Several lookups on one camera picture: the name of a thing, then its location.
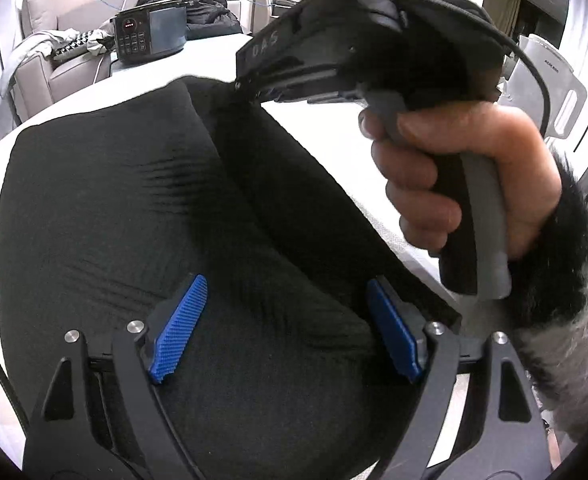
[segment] metal screw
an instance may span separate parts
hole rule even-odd
[[[139,321],[138,319],[136,319],[134,321],[130,321],[128,323],[128,332],[130,332],[132,334],[138,334],[140,332],[143,332],[144,328],[145,328],[145,323],[143,323],[142,321]]]
[[[70,330],[65,334],[65,342],[66,343],[75,343],[78,341],[78,338],[81,337],[78,330]]]
[[[509,337],[504,332],[494,332],[491,336],[499,345],[506,345],[509,342]]]
[[[432,321],[427,323],[427,332],[432,335],[443,335],[445,333],[445,326],[438,321]]]

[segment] black garment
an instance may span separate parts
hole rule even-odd
[[[162,0],[138,0],[136,5]],[[227,8],[227,0],[185,0],[187,2],[188,40],[200,40],[227,34],[242,34],[243,29],[234,13]]]
[[[415,393],[370,326],[365,283],[384,274],[428,319],[458,314],[228,89],[184,78],[17,138],[0,197],[7,370],[30,412],[67,330],[144,319],[200,272],[209,299],[162,397],[207,480],[348,479]]]

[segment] sofa armrest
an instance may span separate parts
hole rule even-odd
[[[54,104],[50,91],[50,77],[54,66],[49,59],[38,54],[21,63],[14,73],[16,85],[23,97],[28,117]]]

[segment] black power cord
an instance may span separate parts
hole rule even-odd
[[[437,10],[446,10],[452,14],[456,14],[458,16],[462,16],[469,20],[469,23],[473,23],[474,27],[484,31],[490,38],[500,43],[502,46],[506,46],[510,48],[517,56],[522,60],[525,66],[529,69],[534,79],[538,83],[538,86],[542,92],[542,121],[540,125],[540,132],[544,137],[547,126],[549,125],[549,117],[551,115],[551,100],[549,97],[549,90],[547,89],[547,85],[545,84],[542,76],[538,72],[538,69],[535,67],[534,63],[529,59],[527,54],[518,46],[518,44],[512,40],[509,36],[506,36],[501,31],[499,31],[496,27],[494,27],[490,22],[485,21],[484,19],[472,14],[471,12],[467,12],[460,7],[456,7],[455,5],[449,4],[442,0],[394,0],[401,5],[407,6],[408,9],[411,10],[413,6],[424,6],[430,7],[431,9]]]
[[[14,410],[14,413],[16,414],[16,418],[18,419],[18,422],[21,425],[21,429],[23,430],[23,433],[27,434],[27,429],[29,428],[29,425],[30,425],[29,419],[27,417],[27,414],[25,413],[25,410],[23,409],[23,406],[21,405],[21,401],[18,399],[18,396],[16,395],[16,391],[15,391],[14,387],[12,386],[10,379],[7,377],[7,375],[5,374],[5,371],[3,370],[1,363],[0,363],[0,384],[1,384],[1,387],[4,391],[4,393],[5,393],[5,396],[7,397],[7,400],[9,400],[10,405],[11,405],[12,409]]]

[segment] human hand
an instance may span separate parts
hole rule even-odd
[[[507,256],[517,260],[532,247],[560,200],[560,174],[536,125],[522,110],[488,102],[458,102],[398,115],[410,147],[387,137],[370,110],[359,115],[365,137],[374,140],[372,158],[388,180],[387,197],[401,214],[412,245],[438,252],[461,221],[454,200],[434,193],[438,171],[427,153],[473,152],[496,161],[505,199]]]

